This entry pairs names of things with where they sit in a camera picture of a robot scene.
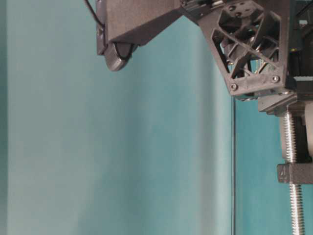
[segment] screw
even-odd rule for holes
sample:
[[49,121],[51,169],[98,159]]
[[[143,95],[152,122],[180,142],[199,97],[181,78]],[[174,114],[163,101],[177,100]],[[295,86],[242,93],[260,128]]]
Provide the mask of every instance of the screw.
[[279,80],[280,80],[279,76],[272,77],[272,83],[277,83],[279,82]]
[[231,88],[232,91],[235,91],[235,90],[238,89],[238,85],[236,83],[233,83],[233,84],[230,85],[230,88]]
[[234,11],[235,9],[236,9],[236,6],[234,5],[229,7],[229,11]]
[[100,37],[103,34],[103,30],[100,28],[97,28],[97,36]]
[[[286,163],[293,164],[298,162],[296,149],[296,133],[294,126],[294,118],[292,113],[287,111],[284,115],[284,134],[286,144]],[[304,215],[302,205],[302,190],[301,185],[289,185],[290,203],[291,203],[291,219],[292,219],[292,234],[304,235]]]
[[180,3],[181,3],[182,6],[186,6],[187,5],[186,0],[180,0]]
[[239,17],[241,17],[241,15],[242,15],[241,12],[237,12],[237,13],[235,14],[235,17],[239,18]]

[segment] cable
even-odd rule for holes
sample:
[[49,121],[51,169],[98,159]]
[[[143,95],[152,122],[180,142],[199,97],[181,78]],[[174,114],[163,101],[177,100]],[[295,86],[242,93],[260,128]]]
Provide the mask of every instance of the cable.
[[90,13],[91,13],[93,19],[97,22],[97,24],[98,24],[102,29],[104,29],[104,28],[105,28],[104,23],[101,23],[101,21],[100,21],[99,18],[97,17],[96,13],[94,12],[92,6],[91,6],[90,3],[89,3],[89,0],[84,0],[84,2],[85,2],[85,4],[86,4],[88,10],[90,11]]

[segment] black wire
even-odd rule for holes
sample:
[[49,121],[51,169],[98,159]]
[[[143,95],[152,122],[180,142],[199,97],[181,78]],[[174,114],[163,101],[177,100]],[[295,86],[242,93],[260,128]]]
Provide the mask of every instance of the black wire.
[[298,13],[297,13],[297,17],[302,16],[304,13],[307,12],[307,10],[313,6],[313,1],[309,2],[305,7],[303,7]]
[[90,3],[89,3],[89,0],[84,0],[84,2],[85,2],[85,4],[86,4],[86,6],[88,7],[88,10],[90,11],[90,13],[91,13],[93,19],[97,22],[97,24],[98,24],[102,29],[104,29],[104,28],[105,28],[104,23],[102,23],[102,22],[99,20],[99,18],[97,17],[96,13],[94,12],[92,6],[91,6]]

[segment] threaded rod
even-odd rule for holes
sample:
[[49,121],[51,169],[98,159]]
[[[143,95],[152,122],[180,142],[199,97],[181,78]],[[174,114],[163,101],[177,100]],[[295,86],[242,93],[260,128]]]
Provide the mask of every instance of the threaded rod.
[[[294,126],[294,118],[291,112],[287,111],[284,116],[284,134],[286,142],[286,162],[297,162],[296,151],[296,134]],[[291,203],[291,220],[292,220],[292,235],[304,235],[304,215],[302,205],[302,189],[301,185],[289,185],[290,188],[290,203]]]

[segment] black plastic part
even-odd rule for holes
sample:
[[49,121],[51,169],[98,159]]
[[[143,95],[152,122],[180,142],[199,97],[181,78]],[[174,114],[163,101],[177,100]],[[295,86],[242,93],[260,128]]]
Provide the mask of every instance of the black plastic part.
[[279,164],[277,177],[278,182],[284,184],[313,185],[313,164]]

